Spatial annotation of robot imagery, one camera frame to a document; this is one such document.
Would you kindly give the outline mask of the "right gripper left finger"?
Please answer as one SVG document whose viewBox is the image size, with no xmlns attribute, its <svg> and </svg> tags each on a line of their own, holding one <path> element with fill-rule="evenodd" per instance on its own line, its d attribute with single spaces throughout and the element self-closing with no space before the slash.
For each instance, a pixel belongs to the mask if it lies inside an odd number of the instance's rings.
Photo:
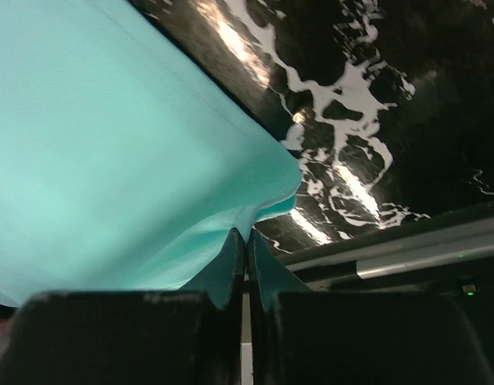
<svg viewBox="0 0 494 385">
<path fill-rule="evenodd" d="M 45 292 L 18 309 L 0 384 L 238 384 L 245 244 L 178 290 Z"/>
</svg>

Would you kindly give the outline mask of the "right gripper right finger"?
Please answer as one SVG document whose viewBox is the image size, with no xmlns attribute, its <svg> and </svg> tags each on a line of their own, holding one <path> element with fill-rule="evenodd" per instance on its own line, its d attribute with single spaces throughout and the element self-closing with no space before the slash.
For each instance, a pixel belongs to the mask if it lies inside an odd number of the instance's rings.
<svg viewBox="0 0 494 385">
<path fill-rule="evenodd" d="M 256 384 L 494 384 L 494 293 L 314 292 L 249 239 Z"/>
</svg>

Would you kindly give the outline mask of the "teal t-shirt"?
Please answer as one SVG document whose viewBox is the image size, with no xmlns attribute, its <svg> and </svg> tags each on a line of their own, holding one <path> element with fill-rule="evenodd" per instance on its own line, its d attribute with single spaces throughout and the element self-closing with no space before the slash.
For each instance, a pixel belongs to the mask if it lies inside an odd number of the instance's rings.
<svg viewBox="0 0 494 385">
<path fill-rule="evenodd" d="M 174 290 L 297 161 L 126 1 L 0 1 L 0 303 Z"/>
</svg>

